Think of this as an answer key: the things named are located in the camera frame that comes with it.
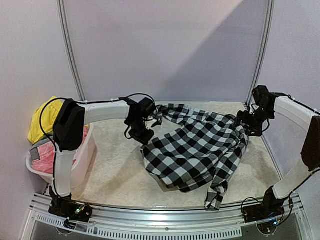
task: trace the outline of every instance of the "plaid shirt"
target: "plaid shirt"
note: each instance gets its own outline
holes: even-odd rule
[[[206,112],[183,104],[160,105],[163,117],[182,127],[154,138],[141,149],[146,170],[168,189],[187,193],[211,183],[204,205],[219,210],[228,182],[248,145],[242,126],[231,129],[235,116]]]

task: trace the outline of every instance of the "laundry basket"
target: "laundry basket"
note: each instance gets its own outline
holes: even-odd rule
[[[86,173],[88,171],[89,164],[91,162],[92,156],[94,154],[96,148],[96,142],[93,135],[94,125],[89,125],[88,135],[79,149],[79,155],[72,166],[71,170],[71,188],[76,188],[79,186],[85,179]],[[44,173],[40,171],[36,171],[32,168],[32,159],[30,152],[25,159],[25,164],[28,170],[34,174],[38,174],[41,178],[43,178],[47,183],[51,184],[53,181],[53,175],[49,173]]]

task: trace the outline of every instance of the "pink cloth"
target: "pink cloth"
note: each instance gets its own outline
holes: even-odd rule
[[[83,139],[81,146],[76,150],[74,155],[73,164],[75,164],[76,159],[80,154],[80,150],[87,138],[89,129],[84,127],[83,130]],[[32,161],[32,168],[38,172],[46,173],[46,174],[53,174],[54,173],[54,159],[55,159],[55,147],[51,141],[38,146],[37,147],[40,159]]]

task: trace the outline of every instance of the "marble-patterned surface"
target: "marble-patterned surface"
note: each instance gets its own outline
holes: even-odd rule
[[[239,102],[185,104],[224,115],[236,115],[244,109]],[[97,149],[83,184],[72,190],[73,199],[129,207],[202,207],[208,185],[188,193],[166,189],[145,170],[141,145],[125,138],[126,127],[119,119],[94,123]],[[153,130],[159,136],[178,127],[164,120],[162,126]],[[239,202],[247,197],[262,197],[278,180],[277,170],[262,139],[250,137],[222,204]]]

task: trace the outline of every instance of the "yellow cloth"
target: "yellow cloth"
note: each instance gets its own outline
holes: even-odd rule
[[[56,99],[55,96],[51,97],[49,101]],[[31,127],[30,131],[28,134],[28,140],[32,143],[35,144],[39,142],[45,135],[41,131],[40,128],[40,114],[41,111],[44,109],[45,105],[49,102],[45,102],[42,104],[41,107],[39,107],[33,114],[32,121],[31,121]],[[53,125],[55,123],[55,120],[58,116],[58,113],[62,107],[63,103],[60,100],[55,100],[51,102],[44,110],[41,118],[41,123],[43,130],[46,133],[50,133],[53,131]]]

